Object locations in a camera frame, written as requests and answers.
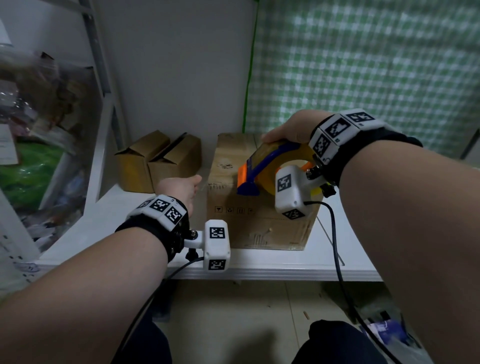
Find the box top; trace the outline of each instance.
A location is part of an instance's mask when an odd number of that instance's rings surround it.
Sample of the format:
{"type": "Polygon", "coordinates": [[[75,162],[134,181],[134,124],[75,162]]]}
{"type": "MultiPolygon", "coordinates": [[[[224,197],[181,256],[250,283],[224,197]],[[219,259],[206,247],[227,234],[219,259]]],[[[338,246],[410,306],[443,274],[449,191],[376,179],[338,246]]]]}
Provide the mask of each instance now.
{"type": "Polygon", "coordinates": [[[200,144],[200,139],[188,133],[180,135],[172,144],[152,158],[150,162],[180,164],[200,144]]]}
{"type": "Polygon", "coordinates": [[[236,186],[239,167],[261,144],[260,134],[219,134],[208,183],[234,184],[236,186]]]}
{"type": "Polygon", "coordinates": [[[159,130],[155,130],[154,132],[141,137],[131,146],[120,150],[115,155],[134,154],[145,157],[146,159],[150,159],[157,154],[159,150],[165,148],[169,143],[170,138],[168,136],[159,130]]]}

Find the large cardboard box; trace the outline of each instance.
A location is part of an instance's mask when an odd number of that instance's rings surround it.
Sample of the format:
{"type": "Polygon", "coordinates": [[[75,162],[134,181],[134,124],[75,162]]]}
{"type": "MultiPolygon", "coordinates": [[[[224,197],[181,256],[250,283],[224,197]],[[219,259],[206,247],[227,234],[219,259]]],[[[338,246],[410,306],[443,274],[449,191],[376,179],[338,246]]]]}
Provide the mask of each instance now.
{"type": "Polygon", "coordinates": [[[237,195],[238,168],[255,152],[260,135],[223,133],[218,136],[208,177],[207,219],[228,224],[232,248],[303,250],[318,207],[306,219],[289,220],[275,210],[275,196],[237,195]]]}
{"type": "Polygon", "coordinates": [[[169,177],[191,177],[202,166],[202,143],[196,136],[184,133],[148,162],[155,186],[169,177]]]}
{"type": "Polygon", "coordinates": [[[115,155],[119,162],[120,187],[124,191],[154,193],[148,161],[170,144],[170,138],[158,130],[145,135],[115,155]]]}

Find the green and white checkered cloth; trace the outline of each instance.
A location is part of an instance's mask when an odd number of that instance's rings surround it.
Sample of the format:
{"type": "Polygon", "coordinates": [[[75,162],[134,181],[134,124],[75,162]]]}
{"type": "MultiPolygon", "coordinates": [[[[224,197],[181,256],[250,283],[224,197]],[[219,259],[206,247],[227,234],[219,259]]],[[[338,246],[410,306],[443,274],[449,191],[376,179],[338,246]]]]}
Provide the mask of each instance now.
{"type": "Polygon", "coordinates": [[[245,132],[363,108],[456,157],[480,118],[480,2],[260,0],[245,132]]]}

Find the wire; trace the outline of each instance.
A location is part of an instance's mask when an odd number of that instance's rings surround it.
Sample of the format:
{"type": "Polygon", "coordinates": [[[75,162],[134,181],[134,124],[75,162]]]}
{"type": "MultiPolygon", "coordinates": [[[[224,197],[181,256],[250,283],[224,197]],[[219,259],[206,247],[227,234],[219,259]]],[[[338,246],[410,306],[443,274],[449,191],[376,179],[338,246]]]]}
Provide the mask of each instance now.
{"type": "Polygon", "coordinates": [[[144,313],[145,309],[150,305],[150,303],[153,301],[153,299],[155,298],[155,295],[158,293],[158,291],[163,287],[163,285],[165,284],[165,282],[167,282],[168,280],[172,279],[174,276],[176,276],[182,269],[188,267],[190,264],[192,263],[196,263],[196,262],[201,262],[202,260],[204,259],[204,257],[200,257],[200,258],[197,258],[195,260],[192,260],[191,262],[188,262],[188,263],[185,263],[184,265],[182,265],[180,268],[176,269],[172,274],[170,274],[167,278],[165,278],[164,280],[162,280],[162,283],[160,283],[160,285],[157,287],[157,289],[150,295],[150,297],[148,297],[148,299],[146,300],[146,302],[144,303],[144,305],[142,306],[142,308],[137,312],[137,314],[135,315],[135,318],[133,319],[132,323],[130,324],[130,326],[128,326],[128,329],[127,329],[127,332],[125,333],[125,335],[123,336],[123,339],[121,340],[121,343],[119,345],[119,347],[117,348],[117,351],[115,352],[115,355],[113,356],[113,359],[112,359],[112,363],[115,363],[116,360],[118,360],[119,358],[119,355],[121,353],[121,351],[123,350],[123,347],[125,346],[125,344],[127,343],[127,340],[128,338],[130,337],[130,334],[132,333],[133,329],[135,328],[135,325],[137,323],[137,321],[140,319],[140,317],[142,316],[142,314],[144,313]]]}
{"type": "Polygon", "coordinates": [[[368,336],[373,340],[375,344],[378,345],[380,349],[395,363],[395,364],[402,364],[401,361],[399,361],[386,347],[383,345],[380,340],[374,335],[374,333],[370,330],[370,328],[365,324],[365,321],[360,317],[360,314],[358,313],[357,309],[355,308],[355,305],[353,303],[353,299],[347,292],[347,289],[345,288],[343,277],[342,277],[342,272],[340,270],[340,263],[338,259],[338,250],[336,246],[336,226],[335,226],[335,216],[333,214],[333,210],[330,207],[329,204],[323,202],[323,201],[306,201],[304,202],[305,205],[314,205],[314,204],[321,204],[328,208],[328,211],[330,211],[330,218],[332,220],[332,245],[333,245],[333,257],[335,260],[335,268],[336,268],[336,275],[338,276],[338,282],[340,283],[340,289],[342,290],[342,293],[345,297],[345,300],[347,301],[348,304],[348,309],[350,312],[353,313],[354,317],[357,319],[358,322],[360,322],[360,325],[363,327],[363,329],[367,332],[368,336]]]}

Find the wristband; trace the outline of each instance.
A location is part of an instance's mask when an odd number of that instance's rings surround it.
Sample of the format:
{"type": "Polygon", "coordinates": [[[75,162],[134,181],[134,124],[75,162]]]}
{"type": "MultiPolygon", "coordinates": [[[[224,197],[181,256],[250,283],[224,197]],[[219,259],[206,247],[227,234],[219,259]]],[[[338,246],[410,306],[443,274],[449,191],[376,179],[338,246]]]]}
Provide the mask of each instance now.
{"type": "Polygon", "coordinates": [[[140,204],[115,232],[133,227],[155,235],[167,251],[168,262],[182,251],[184,239],[192,238],[186,206],[180,200],[163,194],[140,204]]]}
{"type": "Polygon", "coordinates": [[[362,109],[341,111],[324,119],[312,132],[309,146],[331,184],[339,185],[343,168],[352,157],[377,140],[394,140],[422,147],[422,143],[397,132],[362,109]]]}

